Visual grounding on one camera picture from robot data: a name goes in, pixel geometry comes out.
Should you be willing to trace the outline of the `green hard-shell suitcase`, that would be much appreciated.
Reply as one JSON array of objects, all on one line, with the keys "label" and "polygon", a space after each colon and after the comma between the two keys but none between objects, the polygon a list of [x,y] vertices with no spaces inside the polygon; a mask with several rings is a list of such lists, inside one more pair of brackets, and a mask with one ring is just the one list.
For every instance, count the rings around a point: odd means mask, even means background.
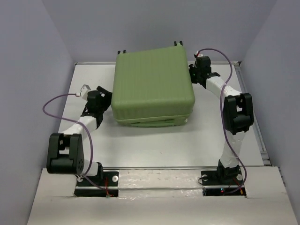
[{"label": "green hard-shell suitcase", "polygon": [[117,55],[111,108],[120,125],[182,126],[194,105],[195,94],[182,42]]}]

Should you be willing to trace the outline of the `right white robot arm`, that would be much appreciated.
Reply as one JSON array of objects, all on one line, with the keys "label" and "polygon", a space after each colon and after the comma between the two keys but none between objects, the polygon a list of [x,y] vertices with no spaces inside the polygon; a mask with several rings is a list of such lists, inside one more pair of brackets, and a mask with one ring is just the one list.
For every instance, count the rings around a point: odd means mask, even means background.
[{"label": "right white robot arm", "polygon": [[198,54],[195,63],[189,65],[192,83],[202,85],[219,99],[221,122],[225,144],[217,169],[203,171],[201,180],[205,185],[226,184],[240,173],[240,149],[246,132],[254,123],[253,101],[249,93],[227,85],[217,72],[212,72],[208,56]]}]

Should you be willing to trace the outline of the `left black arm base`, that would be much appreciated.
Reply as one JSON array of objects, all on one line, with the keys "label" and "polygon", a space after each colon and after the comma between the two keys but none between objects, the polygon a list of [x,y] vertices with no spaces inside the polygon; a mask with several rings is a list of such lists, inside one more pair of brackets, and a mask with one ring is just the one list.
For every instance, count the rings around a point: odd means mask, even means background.
[{"label": "left black arm base", "polygon": [[104,170],[99,176],[78,177],[74,189],[76,197],[118,197],[119,170]]}]

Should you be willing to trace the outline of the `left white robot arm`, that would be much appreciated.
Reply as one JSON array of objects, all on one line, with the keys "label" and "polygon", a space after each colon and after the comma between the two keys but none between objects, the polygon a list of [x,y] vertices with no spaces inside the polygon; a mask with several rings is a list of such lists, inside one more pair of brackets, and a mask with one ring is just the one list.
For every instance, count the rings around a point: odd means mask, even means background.
[{"label": "left white robot arm", "polygon": [[[48,113],[45,108],[52,101],[74,96],[86,101],[78,120],[58,117]],[[112,93],[98,86],[91,90],[83,85],[79,92],[59,95],[44,104],[43,113],[73,125],[61,133],[53,133],[49,137],[46,169],[52,174],[72,174],[88,179],[91,184],[99,185],[104,179],[104,169],[100,162],[93,160],[93,142],[91,133],[96,131],[102,121],[103,114],[111,105]]]}]

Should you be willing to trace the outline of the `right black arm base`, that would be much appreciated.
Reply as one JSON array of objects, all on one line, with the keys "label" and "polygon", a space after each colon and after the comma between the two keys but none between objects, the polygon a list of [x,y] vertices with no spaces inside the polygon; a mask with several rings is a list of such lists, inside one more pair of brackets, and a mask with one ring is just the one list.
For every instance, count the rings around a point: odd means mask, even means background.
[{"label": "right black arm base", "polygon": [[203,187],[203,196],[246,197],[247,194],[243,181],[241,172],[223,179],[218,177],[217,171],[205,170],[201,171],[201,176],[197,182]]}]

